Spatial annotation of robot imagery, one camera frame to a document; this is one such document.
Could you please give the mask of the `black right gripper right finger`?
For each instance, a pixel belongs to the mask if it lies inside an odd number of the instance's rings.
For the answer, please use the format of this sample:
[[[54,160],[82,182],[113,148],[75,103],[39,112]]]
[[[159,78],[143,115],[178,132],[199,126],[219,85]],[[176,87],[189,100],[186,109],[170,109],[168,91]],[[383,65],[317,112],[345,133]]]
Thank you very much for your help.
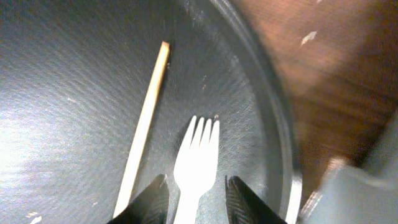
[[[229,224],[287,224],[238,176],[224,177]]]

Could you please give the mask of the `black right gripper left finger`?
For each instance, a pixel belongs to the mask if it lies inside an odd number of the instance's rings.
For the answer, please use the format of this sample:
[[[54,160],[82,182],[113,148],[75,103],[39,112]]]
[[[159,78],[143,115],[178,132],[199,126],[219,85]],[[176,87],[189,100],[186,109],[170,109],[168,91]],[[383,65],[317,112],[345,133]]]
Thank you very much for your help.
[[[159,174],[121,214],[108,224],[166,224],[169,210],[167,176]]]

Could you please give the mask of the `wooden chopstick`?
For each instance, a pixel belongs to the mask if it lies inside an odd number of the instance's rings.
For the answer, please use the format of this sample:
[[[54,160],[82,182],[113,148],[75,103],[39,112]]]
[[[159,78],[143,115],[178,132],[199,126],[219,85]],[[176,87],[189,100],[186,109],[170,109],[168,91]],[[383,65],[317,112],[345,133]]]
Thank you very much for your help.
[[[152,72],[149,87],[147,89],[146,97],[141,109],[141,114],[136,126],[136,131],[134,133],[134,138],[123,174],[121,187],[118,193],[113,218],[116,218],[118,215],[120,215],[129,205],[169,54],[170,44],[167,42],[162,42],[157,60],[155,62],[154,70]]]

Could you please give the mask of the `white plastic fork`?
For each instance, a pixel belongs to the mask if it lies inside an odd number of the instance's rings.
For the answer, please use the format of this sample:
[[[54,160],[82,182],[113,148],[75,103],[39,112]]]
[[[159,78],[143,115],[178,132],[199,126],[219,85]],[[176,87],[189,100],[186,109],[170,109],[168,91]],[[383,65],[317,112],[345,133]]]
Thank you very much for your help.
[[[195,223],[201,196],[215,184],[219,141],[218,120],[192,117],[174,167],[180,189],[174,224]]]

